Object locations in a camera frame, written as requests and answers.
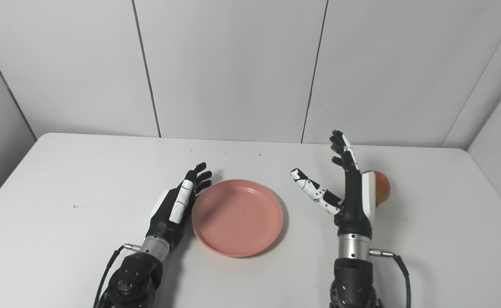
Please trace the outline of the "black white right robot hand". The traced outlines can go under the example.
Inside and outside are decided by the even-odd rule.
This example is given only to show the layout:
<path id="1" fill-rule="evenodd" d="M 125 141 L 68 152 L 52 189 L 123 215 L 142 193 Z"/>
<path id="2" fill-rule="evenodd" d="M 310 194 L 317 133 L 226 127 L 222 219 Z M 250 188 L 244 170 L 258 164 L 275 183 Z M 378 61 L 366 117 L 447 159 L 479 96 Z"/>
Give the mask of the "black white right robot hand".
<path id="1" fill-rule="evenodd" d="M 365 175 L 360 171 L 354 149 L 339 130 L 333 130 L 331 137 L 331 150 L 336 156 L 331 161 L 344 170 L 345 195 L 338 197 L 328 189 L 321 187 L 316 181 L 310 179 L 295 168 L 290 176 L 297 186 L 321 209 L 326 210 L 334 217 L 334 224 L 338 227 L 338 235 L 357 234 L 372 239 L 372 210 L 375 207 L 375 193 L 370 191 L 371 185 L 363 187 Z"/>

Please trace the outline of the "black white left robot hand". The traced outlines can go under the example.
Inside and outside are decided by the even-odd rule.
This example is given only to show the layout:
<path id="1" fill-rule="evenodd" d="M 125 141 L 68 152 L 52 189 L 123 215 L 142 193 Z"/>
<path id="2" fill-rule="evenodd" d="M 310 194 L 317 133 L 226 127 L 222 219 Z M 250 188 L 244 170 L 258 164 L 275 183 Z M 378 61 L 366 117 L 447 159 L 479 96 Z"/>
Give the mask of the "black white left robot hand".
<path id="1" fill-rule="evenodd" d="M 205 162 L 199 163 L 178 186 L 162 193 L 151 216 L 147 237 L 162 240 L 170 250 L 176 248 L 196 200 L 212 185 L 212 171 L 206 168 Z"/>

